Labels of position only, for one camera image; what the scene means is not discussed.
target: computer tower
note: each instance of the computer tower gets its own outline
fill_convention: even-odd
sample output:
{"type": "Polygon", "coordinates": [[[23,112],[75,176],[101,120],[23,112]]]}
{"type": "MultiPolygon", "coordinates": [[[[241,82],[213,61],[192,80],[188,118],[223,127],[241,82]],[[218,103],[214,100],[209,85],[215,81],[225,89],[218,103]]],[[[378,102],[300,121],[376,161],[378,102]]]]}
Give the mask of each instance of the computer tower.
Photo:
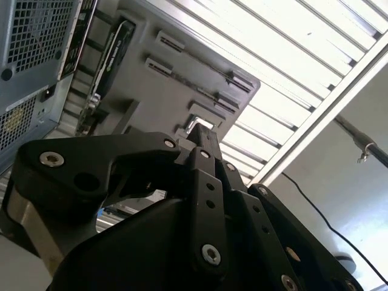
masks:
{"type": "Polygon", "coordinates": [[[0,1],[0,111],[58,81],[81,3],[0,1]]]}
{"type": "Polygon", "coordinates": [[[62,77],[82,0],[0,1],[0,175],[18,147],[61,117],[73,78],[62,77]]]}

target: mounting hole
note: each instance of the mounting hole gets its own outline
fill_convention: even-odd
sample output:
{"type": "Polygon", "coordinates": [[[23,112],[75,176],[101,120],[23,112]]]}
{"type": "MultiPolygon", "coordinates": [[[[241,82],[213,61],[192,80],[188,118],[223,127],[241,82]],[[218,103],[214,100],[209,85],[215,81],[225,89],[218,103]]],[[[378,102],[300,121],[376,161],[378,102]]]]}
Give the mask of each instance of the mounting hole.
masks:
{"type": "Polygon", "coordinates": [[[215,189],[214,186],[211,185],[211,184],[209,184],[209,183],[206,184],[206,187],[207,187],[209,190],[211,190],[211,191],[213,191],[213,190],[215,189]]]}
{"type": "Polygon", "coordinates": [[[216,207],[216,204],[214,204],[212,200],[206,200],[206,205],[208,206],[208,208],[211,208],[211,209],[216,207]]]}
{"type": "Polygon", "coordinates": [[[62,52],[61,52],[60,50],[58,50],[58,51],[55,53],[54,58],[55,58],[55,59],[60,59],[61,56],[62,56],[62,52]]]}
{"type": "Polygon", "coordinates": [[[11,69],[5,69],[4,71],[1,72],[1,79],[3,81],[9,81],[12,78],[12,70],[11,69]]]}
{"type": "Polygon", "coordinates": [[[74,177],[74,185],[83,191],[91,192],[98,189],[99,180],[92,174],[78,173],[74,177]]]}
{"type": "Polygon", "coordinates": [[[263,226],[261,229],[263,230],[264,233],[266,234],[269,233],[269,229],[267,227],[263,226]]]}

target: metal frame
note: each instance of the metal frame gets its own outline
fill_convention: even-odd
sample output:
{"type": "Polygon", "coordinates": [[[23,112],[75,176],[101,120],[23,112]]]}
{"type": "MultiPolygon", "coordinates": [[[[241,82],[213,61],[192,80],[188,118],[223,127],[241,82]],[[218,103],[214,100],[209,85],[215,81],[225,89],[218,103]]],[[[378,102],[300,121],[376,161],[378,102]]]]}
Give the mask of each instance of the metal frame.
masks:
{"type": "Polygon", "coordinates": [[[388,34],[360,60],[307,121],[291,136],[272,159],[254,177],[251,184],[269,185],[335,118],[337,114],[388,62],[388,34]]]}

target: fluorescent light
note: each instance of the fluorescent light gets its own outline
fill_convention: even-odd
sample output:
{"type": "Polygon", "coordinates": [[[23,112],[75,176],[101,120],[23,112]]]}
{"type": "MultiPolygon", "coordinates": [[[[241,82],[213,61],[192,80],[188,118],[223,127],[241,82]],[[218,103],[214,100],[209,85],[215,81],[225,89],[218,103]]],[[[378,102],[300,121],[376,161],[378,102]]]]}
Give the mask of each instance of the fluorescent light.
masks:
{"type": "Polygon", "coordinates": [[[205,0],[198,1],[205,2],[206,6],[191,0],[175,0],[320,97],[325,98],[330,93],[327,89],[329,85],[338,85],[341,81],[339,76],[317,60],[239,7],[236,6],[235,10],[226,12],[220,5],[205,0]]]}
{"type": "MultiPolygon", "coordinates": [[[[213,1],[220,4],[225,2],[223,0],[213,1]]],[[[260,15],[344,75],[351,69],[349,62],[352,58],[350,56],[354,55],[359,59],[363,55],[361,50],[358,50],[296,1],[237,1],[249,7],[257,15],[260,15]],[[335,41],[336,44],[339,42],[341,48],[338,48],[338,44],[337,46],[333,45],[332,41],[335,41]]]]}
{"type": "Polygon", "coordinates": [[[311,114],[305,108],[299,106],[264,83],[261,83],[260,89],[252,98],[250,104],[271,116],[278,116],[298,127],[301,126],[311,114]]]}
{"type": "Polygon", "coordinates": [[[386,13],[388,12],[388,2],[387,0],[372,0],[379,8],[384,10],[386,13]]]}
{"type": "Polygon", "coordinates": [[[237,120],[279,144],[284,144],[293,134],[291,129],[251,106],[246,107],[237,120]]]}
{"type": "Polygon", "coordinates": [[[199,116],[196,116],[194,115],[193,118],[191,119],[191,121],[189,122],[189,125],[187,126],[186,128],[186,133],[189,134],[190,132],[192,132],[194,126],[197,124],[197,123],[200,123],[204,126],[206,126],[208,129],[213,129],[214,128],[214,124],[212,124],[211,122],[208,122],[206,121],[205,119],[202,119],[200,118],[199,116]]]}
{"type": "Polygon", "coordinates": [[[254,153],[256,156],[259,156],[266,161],[278,151],[276,147],[262,141],[235,125],[228,131],[224,140],[247,152],[254,153]]]}
{"type": "Polygon", "coordinates": [[[223,153],[250,165],[254,169],[260,170],[261,168],[264,167],[263,164],[260,164],[259,162],[255,161],[254,159],[251,159],[251,158],[247,157],[246,155],[243,155],[242,153],[237,152],[236,150],[232,149],[231,147],[228,147],[227,145],[225,145],[223,143],[220,143],[219,147],[223,153]]]}
{"type": "Polygon", "coordinates": [[[341,0],[346,6],[354,11],[353,19],[358,23],[359,26],[366,28],[366,31],[370,35],[374,35],[377,29],[379,32],[384,33],[388,29],[388,22],[377,14],[368,4],[362,0],[341,0]],[[375,29],[368,27],[368,23],[362,20],[365,19],[366,22],[371,24],[375,29]]]}
{"type": "Polygon", "coordinates": [[[337,0],[305,1],[363,47],[370,49],[376,42],[370,33],[366,33],[365,28],[360,23],[355,22],[354,14],[337,0]]]}

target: computer case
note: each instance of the computer case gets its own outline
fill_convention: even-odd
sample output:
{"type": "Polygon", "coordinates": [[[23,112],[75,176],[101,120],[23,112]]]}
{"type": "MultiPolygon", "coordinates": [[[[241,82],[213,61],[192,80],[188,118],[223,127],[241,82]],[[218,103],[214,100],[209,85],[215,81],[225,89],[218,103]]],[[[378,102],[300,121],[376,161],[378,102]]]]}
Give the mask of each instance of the computer case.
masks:
{"type": "Polygon", "coordinates": [[[0,1],[0,113],[29,94],[56,84],[81,3],[0,1]]]}

